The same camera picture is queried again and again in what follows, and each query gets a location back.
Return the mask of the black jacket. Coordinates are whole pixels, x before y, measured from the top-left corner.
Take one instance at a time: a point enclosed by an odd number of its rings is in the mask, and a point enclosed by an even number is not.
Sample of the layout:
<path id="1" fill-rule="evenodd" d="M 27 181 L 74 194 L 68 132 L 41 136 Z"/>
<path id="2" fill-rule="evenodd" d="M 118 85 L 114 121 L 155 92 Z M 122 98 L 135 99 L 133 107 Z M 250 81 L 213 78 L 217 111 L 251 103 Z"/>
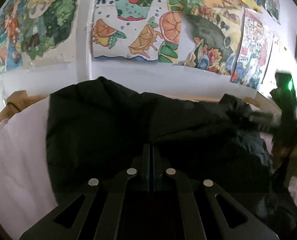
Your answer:
<path id="1" fill-rule="evenodd" d="M 137 167 L 152 148 L 167 166 L 207 176 L 278 235 L 297 225 L 290 192 L 273 181 L 266 143 L 251 107 L 225 94 L 218 103 L 137 93 L 111 80 L 71 85 L 50 95 L 46 158 L 55 199 L 85 192 L 110 168 Z"/>

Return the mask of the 2024 dragon drawing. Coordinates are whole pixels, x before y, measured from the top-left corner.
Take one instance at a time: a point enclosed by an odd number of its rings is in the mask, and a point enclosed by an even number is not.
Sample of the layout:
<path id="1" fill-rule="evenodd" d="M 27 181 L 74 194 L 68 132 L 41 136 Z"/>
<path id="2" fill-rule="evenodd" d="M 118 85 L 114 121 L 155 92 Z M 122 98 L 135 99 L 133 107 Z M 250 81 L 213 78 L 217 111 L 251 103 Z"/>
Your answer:
<path id="1" fill-rule="evenodd" d="M 257 90 L 263 81 L 272 51 L 274 32 L 260 14 L 244 10 L 240 53 L 231 78 L 232 83 Z"/>

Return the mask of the pink bed sheet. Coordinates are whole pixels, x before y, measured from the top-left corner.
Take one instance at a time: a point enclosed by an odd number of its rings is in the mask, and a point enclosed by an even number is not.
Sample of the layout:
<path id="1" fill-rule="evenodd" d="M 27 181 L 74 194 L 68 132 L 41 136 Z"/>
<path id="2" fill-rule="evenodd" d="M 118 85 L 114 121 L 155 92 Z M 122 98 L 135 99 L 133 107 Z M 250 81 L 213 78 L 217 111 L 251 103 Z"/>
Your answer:
<path id="1" fill-rule="evenodd" d="M 0 224 L 12 239 L 57 207 L 46 162 L 49 100 L 0 123 Z"/>

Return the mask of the whale landscape drawing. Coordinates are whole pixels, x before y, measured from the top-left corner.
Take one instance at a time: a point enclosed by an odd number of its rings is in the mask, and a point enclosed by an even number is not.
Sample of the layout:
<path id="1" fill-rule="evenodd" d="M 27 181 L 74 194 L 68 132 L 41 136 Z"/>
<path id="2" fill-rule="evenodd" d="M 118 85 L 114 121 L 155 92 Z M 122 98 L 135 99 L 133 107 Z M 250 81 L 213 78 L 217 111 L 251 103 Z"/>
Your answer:
<path id="1" fill-rule="evenodd" d="M 187 0 L 195 48 L 184 66 L 231 75 L 241 40 L 241 0 Z"/>

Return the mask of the orange juice drawing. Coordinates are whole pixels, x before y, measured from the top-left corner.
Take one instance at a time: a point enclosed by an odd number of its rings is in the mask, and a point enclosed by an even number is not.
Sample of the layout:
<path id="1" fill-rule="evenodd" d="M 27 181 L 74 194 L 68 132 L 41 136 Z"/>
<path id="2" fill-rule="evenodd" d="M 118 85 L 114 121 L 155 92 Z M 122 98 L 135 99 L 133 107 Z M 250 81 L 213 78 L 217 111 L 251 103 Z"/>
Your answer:
<path id="1" fill-rule="evenodd" d="M 96 59 L 178 63 L 185 0 L 95 0 Z"/>

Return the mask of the anime girl drawing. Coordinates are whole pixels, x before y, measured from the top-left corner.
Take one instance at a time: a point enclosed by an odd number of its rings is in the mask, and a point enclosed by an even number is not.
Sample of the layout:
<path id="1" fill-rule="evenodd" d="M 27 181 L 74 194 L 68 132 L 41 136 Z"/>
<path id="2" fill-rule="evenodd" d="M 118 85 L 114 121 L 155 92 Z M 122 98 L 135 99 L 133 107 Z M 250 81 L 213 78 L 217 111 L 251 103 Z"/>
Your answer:
<path id="1" fill-rule="evenodd" d="M 0 15 L 0 73 L 46 61 L 73 29 L 78 0 L 8 0 Z"/>

